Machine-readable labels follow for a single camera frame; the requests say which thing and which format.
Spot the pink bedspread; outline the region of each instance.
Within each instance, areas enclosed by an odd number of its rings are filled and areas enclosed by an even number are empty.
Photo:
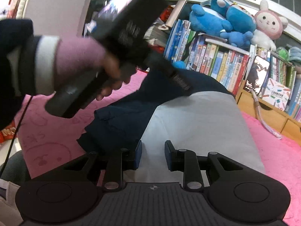
[[[49,115],[44,110],[44,104],[49,97],[34,97],[19,131],[19,140],[30,175],[39,176],[84,154],[76,139],[93,120],[94,110],[137,90],[145,75],[138,71],[132,76],[129,85],[123,85],[120,90],[114,91],[102,101],[93,101],[72,119]],[[16,116],[16,121],[21,113],[22,110]],[[267,175],[281,181],[290,191],[291,204],[285,222],[291,226],[301,226],[301,147],[285,137],[282,140],[276,139],[258,120],[245,113],[242,115],[260,151]]]

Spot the device screen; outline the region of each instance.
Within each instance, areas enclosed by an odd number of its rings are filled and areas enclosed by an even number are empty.
[[[110,0],[109,3],[99,12],[98,17],[113,21],[131,1],[132,0]]]
[[[259,94],[265,77],[267,76],[269,66],[270,63],[268,61],[256,56],[246,79],[244,89],[246,91],[253,89],[256,94]]]

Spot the smartphone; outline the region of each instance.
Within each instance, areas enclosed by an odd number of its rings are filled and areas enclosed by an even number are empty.
[[[251,89],[258,95],[260,93],[262,84],[268,74],[270,63],[265,59],[256,56],[251,66],[250,72],[243,87],[244,90],[250,91]]]

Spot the red book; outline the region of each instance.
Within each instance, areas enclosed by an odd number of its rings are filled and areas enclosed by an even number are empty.
[[[243,62],[241,63],[241,67],[240,67],[240,71],[238,73],[238,77],[237,77],[237,80],[236,80],[236,83],[235,83],[235,86],[233,88],[233,94],[236,95],[238,90],[239,90],[239,87],[240,87],[240,84],[241,84],[241,81],[243,79],[243,76],[245,74],[245,71],[246,71],[246,66],[247,66],[247,62],[249,60],[249,56],[248,55],[244,55],[243,57]]]

